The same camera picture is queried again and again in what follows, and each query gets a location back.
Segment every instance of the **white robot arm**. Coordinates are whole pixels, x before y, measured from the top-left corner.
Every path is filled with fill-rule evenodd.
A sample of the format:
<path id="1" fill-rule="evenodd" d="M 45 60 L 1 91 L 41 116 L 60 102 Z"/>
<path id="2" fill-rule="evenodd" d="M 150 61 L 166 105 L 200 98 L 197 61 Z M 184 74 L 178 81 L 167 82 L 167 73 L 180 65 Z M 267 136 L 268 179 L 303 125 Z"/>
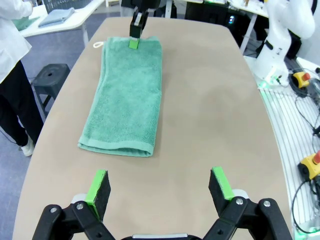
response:
<path id="1" fill-rule="evenodd" d="M 309 6 L 307 0 L 287 1 L 285 6 L 279 8 L 279 10 L 279 21 L 291 32 L 302 39 L 312 36 L 316 26 L 311 6 Z"/>
<path id="2" fill-rule="evenodd" d="M 288 85 L 285 56 L 291 45 L 288 30 L 307 39 L 315 31 L 315 20 L 308 0 L 264 0 L 269 16 L 269 33 L 252 66 L 253 73 L 272 84 L 274 79 Z"/>

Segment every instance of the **white lab coat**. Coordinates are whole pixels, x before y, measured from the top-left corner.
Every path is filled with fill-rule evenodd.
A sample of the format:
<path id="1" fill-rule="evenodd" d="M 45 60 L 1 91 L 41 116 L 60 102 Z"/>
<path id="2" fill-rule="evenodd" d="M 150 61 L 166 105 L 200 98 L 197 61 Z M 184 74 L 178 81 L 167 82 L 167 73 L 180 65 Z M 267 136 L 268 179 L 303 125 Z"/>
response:
<path id="1" fill-rule="evenodd" d="M 31 49 L 12 22 L 32 14 L 30 2 L 0 0 L 0 84 Z"/>

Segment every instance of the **white table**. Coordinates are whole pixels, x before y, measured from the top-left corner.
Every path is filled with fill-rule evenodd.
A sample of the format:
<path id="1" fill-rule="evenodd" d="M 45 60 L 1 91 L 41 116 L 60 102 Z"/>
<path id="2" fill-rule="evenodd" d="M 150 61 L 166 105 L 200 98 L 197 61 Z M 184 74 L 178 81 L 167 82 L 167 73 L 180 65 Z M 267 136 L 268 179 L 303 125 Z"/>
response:
<path id="1" fill-rule="evenodd" d="M 243 41 L 240 46 L 240 51 L 243 54 L 245 52 L 246 46 L 248 44 L 250 34 L 254 28 L 254 25 L 257 20 L 257 16 L 263 16 L 268 18 L 268 13 L 266 7 L 263 5 L 262 2 L 259 0 L 250 0 L 248 3 L 248 6 L 245 6 L 245 3 L 243 0 L 228 0 L 230 5 L 236 9 L 243 10 L 249 13 L 253 13 L 251 21 L 249 23 L 248 29 L 246 30 L 246 33 L 244 35 Z"/>
<path id="2" fill-rule="evenodd" d="M 27 29 L 20 31 L 20 33 L 24 37 L 31 37 L 48 33 L 68 31 L 81 26 L 83 42 L 84 45 L 87 45 L 89 38 L 85 21 L 104 1 L 105 0 L 92 0 L 92 2 L 90 2 L 84 8 L 76 9 L 74 14 L 72 14 L 64 23 L 47 27 L 38 27 L 39 23 L 41 23 L 41 21 L 48 15 L 45 5 L 36 6 L 33 8 L 33 13 L 29 18 L 40 18 Z"/>

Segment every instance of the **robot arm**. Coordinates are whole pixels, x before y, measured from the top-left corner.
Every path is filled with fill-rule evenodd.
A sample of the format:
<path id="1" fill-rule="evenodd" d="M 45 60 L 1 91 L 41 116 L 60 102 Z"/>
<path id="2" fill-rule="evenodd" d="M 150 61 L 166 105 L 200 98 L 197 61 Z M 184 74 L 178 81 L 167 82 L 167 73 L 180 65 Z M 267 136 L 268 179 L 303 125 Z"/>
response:
<path id="1" fill-rule="evenodd" d="M 133 18 L 130 24 L 130 40 L 129 47 L 137 49 L 142 31 L 145 28 L 148 19 L 148 9 L 157 9 L 161 0 L 131 0 L 131 4 L 135 6 Z"/>
<path id="2" fill-rule="evenodd" d="M 312 36 L 315 20 L 307 0 L 290 0 L 279 4 L 279 21 L 302 39 Z"/>

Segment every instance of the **person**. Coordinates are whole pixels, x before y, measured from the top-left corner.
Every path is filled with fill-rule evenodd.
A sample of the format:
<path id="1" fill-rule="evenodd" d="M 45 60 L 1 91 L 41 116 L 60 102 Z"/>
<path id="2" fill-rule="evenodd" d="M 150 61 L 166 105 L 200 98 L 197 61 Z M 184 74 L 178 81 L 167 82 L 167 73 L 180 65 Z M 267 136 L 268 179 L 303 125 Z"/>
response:
<path id="1" fill-rule="evenodd" d="M 43 121 L 21 63 L 31 45 L 12 20 L 28 17 L 32 12 L 31 2 L 0 0 L 0 127 L 15 140 L 25 156 L 32 155 Z"/>

